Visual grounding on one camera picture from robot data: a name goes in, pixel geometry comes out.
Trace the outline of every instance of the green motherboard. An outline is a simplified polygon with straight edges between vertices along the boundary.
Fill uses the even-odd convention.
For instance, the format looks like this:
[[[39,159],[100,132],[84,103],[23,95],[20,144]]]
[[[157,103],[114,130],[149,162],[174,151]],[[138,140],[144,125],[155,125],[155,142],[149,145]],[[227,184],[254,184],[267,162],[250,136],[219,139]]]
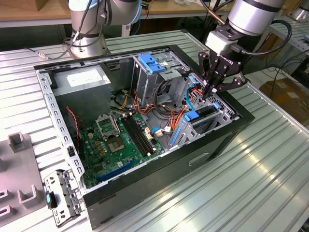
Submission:
[[[146,132],[144,132],[147,126],[141,115],[134,114],[132,119],[147,139]],[[153,149],[152,154],[143,154],[138,149],[139,146],[133,142],[132,134],[123,125],[123,119],[116,118],[115,122],[120,133],[107,139],[102,137],[101,132],[113,130],[112,124],[108,121],[105,121],[104,125],[100,124],[101,128],[94,124],[80,131],[84,144],[84,158],[81,159],[85,168],[84,182],[88,189],[97,185],[100,181],[109,179],[164,153],[161,144],[153,138],[148,142]]]

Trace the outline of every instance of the ram slot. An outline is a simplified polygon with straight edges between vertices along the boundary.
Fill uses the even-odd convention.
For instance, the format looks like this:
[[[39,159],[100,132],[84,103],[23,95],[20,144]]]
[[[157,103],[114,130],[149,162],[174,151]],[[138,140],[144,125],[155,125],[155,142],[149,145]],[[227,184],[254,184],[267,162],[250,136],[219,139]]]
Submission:
[[[143,157],[146,157],[154,152],[134,119],[124,118],[122,119],[122,123]]]

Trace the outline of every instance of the yellow cable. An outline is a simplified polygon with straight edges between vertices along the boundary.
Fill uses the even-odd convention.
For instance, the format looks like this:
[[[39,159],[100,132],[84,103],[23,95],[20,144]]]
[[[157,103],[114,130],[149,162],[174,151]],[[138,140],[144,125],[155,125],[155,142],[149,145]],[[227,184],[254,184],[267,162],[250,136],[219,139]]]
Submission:
[[[124,108],[125,108],[125,106],[126,106],[126,102],[127,102],[127,98],[128,98],[128,95],[126,94],[125,102],[124,102],[124,103],[123,103],[123,105],[122,105],[122,106],[120,106],[118,109],[122,110],[122,109],[124,109]]]

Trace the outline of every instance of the aluminum workbench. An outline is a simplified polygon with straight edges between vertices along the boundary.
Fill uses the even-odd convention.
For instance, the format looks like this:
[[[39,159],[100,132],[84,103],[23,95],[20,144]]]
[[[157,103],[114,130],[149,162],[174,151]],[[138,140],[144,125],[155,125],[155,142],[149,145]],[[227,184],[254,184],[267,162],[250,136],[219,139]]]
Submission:
[[[300,51],[306,51],[309,49],[309,42],[305,40],[305,36],[309,35],[309,22],[300,23],[289,16],[281,16],[276,19],[284,20],[292,26],[293,33],[291,39],[289,40],[289,44]],[[283,24],[270,25],[269,31],[276,34],[283,40],[286,38],[288,33],[286,26]]]
[[[196,62],[205,49],[181,31],[107,40],[113,53],[167,44]],[[36,50],[53,57],[65,47]],[[42,179],[68,168],[32,67],[45,62],[27,50],[0,53],[1,139],[29,133]],[[250,84],[230,93],[255,120],[222,155],[96,231],[298,231],[309,217],[309,132]],[[57,229],[46,206],[0,231],[90,231],[90,224],[82,212]]]

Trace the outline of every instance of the blue tab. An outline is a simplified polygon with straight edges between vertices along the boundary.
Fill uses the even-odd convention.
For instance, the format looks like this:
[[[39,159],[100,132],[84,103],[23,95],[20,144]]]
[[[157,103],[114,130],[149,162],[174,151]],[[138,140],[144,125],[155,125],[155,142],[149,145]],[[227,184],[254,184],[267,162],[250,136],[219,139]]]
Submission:
[[[216,103],[216,102],[215,102],[215,103],[213,104],[213,106],[214,106],[217,110],[219,110],[219,109],[220,109],[220,105],[219,105],[219,103]]]
[[[198,118],[199,115],[197,114],[197,112],[195,111],[190,111],[188,113],[185,114],[184,119],[187,120],[187,122],[190,122],[196,118]]]
[[[193,76],[189,76],[189,79],[192,81],[192,83],[193,84],[198,84],[199,82],[198,81],[196,81],[195,79],[194,79],[194,77]]]
[[[49,196],[49,194],[46,195],[46,200],[47,200],[47,203],[50,203],[50,196]]]
[[[165,67],[162,67],[156,58],[150,54],[139,55],[140,62],[149,69],[151,74],[160,73],[165,71]]]

